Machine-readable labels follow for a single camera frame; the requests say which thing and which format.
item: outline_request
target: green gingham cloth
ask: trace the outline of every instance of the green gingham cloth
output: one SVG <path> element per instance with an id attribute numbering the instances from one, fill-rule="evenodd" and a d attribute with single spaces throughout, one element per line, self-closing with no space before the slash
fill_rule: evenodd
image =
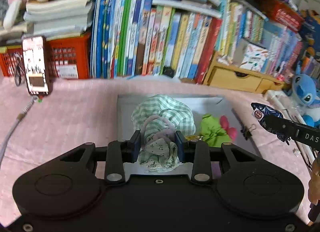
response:
<path id="1" fill-rule="evenodd" d="M 157 94 L 139 104 L 131 116 L 134 130 L 140 130 L 146 119 L 151 115 L 159 115 L 168 119 L 176 131 L 181 131 L 184 136 L 193 135 L 196 126 L 193 113 L 189 107 L 167 95 Z M 160 119 L 155 119 L 146 126 L 145 140 L 168 126 Z"/>

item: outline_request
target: drawer handle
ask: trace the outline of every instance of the drawer handle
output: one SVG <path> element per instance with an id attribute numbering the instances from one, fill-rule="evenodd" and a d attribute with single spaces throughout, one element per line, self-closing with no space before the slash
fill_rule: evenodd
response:
<path id="1" fill-rule="evenodd" d="M 244 74 L 244 73 L 241 73 L 241 72 L 238 72 L 238 71 L 235 71 L 235 74 L 237 77 L 240 77 L 240 78 L 244 78 L 244 77 L 247 77 L 248 74 Z"/>

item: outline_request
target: binder clip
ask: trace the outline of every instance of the binder clip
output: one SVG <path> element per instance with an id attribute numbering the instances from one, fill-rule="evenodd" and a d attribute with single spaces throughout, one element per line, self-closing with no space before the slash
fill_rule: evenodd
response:
<path id="1" fill-rule="evenodd" d="M 251 132 L 255 129 L 257 129 L 255 124 L 252 124 L 250 128 L 247 128 L 246 126 L 242 127 L 241 133 L 246 141 L 252 136 Z"/>

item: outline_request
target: red plastic basket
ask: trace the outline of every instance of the red plastic basket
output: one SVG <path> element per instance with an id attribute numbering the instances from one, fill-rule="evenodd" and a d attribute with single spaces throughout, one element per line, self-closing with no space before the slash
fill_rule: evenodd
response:
<path id="1" fill-rule="evenodd" d="M 88 40 L 90 35 L 91 33 L 88 32 L 80 37 L 47 41 L 50 77 L 60 76 L 57 66 L 73 65 L 76 66 L 77 78 L 89 78 L 88 55 L 90 47 Z M 14 68 L 17 65 L 15 54 L 23 54 L 21 46 L 0 47 L 0 66 L 5 77 L 13 76 Z"/>

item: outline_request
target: wooden drawer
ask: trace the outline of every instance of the wooden drawer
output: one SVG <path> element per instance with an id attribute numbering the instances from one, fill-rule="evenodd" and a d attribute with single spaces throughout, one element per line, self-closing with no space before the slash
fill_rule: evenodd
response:
<path id="1" fill-rule="evenodd" d="M 255 92 L 261 82 L 259 77 L 251 75 L 241 77 L 237 76 L 235 71 L 222 68 L 215 68 L 212 75 L 210 86 L 219 88 Z"/>
<path id="2" fill-rule="evenodd" d="M 268 79 L 263 79 L 260 83 L 260 85 L 258 86 L 256 93 L 259 94 L 264 94 L 266 93 L 268 90 L 275 90 L 275 91 L 279 91 L 281 90 L 283 87 L 283 84 L 278 84 L 276 82 L 273 82 L 271 80 Z"/>

